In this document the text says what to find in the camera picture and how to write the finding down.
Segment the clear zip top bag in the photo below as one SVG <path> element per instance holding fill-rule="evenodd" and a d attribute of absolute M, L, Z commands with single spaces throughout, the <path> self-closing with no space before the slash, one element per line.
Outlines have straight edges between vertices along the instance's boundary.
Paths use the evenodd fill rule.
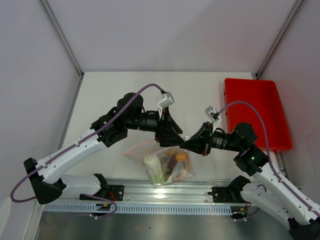
<path fill-rule="evenodd" d="M 146 169 L 143 164 L 144 157 L 157 156 L 160 160 L 162 173 L 163 173 L 163 177 L 165 180 L 165 183 L 162 185 L 167 185 L 167 184 L 171 184 L 174 182 L 183 181 L 183 180 L 180 180 L 180 181 L 170 182 L 170 181 L 167 181 L 166 177 L 165 177 L 165 170 L 166 170 L 166 166 L 170 160 L 170 157 L 175 153 L 182 153 L 182 152 L 187 153 L 187 155 L 189 157 L 189 161 L 190 161 L 190 174 L 187 178 L 185 178 L 183 180 L 194 179 L 196 177 L 196 171 L 193 168 L 190 152 L 188 150 L 179 148 L 178 146 L 161 147 L 159 143 L 155 142 L 153 139 L 150 139 L 150 140 L 146 140 L 146 141 L 140 142 L 140 143 L 132 146 L 127 151 L 125 151 L 123 155 L 127 159 L 141 165 L 144 168 L 145 173 L 146 173 Z"/>

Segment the white green leek toy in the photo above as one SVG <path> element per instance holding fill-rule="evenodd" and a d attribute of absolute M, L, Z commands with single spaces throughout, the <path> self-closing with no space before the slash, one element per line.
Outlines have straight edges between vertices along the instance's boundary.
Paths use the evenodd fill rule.
<path fill-rule="evenodd" d="M 156 155 L 143 158 L 143 165 L 149 180 L 153 185 L 164 185 L 165 179 L 162 172 L 160 159 Z"/>

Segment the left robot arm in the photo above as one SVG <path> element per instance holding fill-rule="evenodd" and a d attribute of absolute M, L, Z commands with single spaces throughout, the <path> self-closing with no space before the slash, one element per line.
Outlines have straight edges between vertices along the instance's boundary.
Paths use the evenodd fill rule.
<path fill-rule="evenodd" d="M 88 195 L 105 199 L 109 186 L 102 174 L 72 177 L 65 173 L 91 155 L 125 139 L 129 130 L 153 132 L 160 147 L 184 145 L 183 131 L 169 112 L 169 106 L 174 103 L 172 94 L 163 92 L 156 101 L 156 111 L 145 111 L 143 97 L 127 93 L 74 143 L 41 160 L 25 160 L 23 164 L 38 203 L 45 205 L 60 197 L 86 199 Z"/>

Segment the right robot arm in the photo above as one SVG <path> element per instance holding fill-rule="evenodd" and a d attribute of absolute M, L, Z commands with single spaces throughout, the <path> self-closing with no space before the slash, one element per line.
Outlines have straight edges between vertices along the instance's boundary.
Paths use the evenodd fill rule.
<path fill-rule="evenodd" d="M 240 175 L 228 185 L 234 202 L 250 202 L 282 223 L 294 240 L 320 238 L 320 206 L 297 189 L 255 145 L 257 135 L 249 123 L 239 123 L 232 133 L 212 131 L 205 123 L 182 148 L 206 156 L 211 149 L 237 152 L 237 167 L 258 181 Z"/>

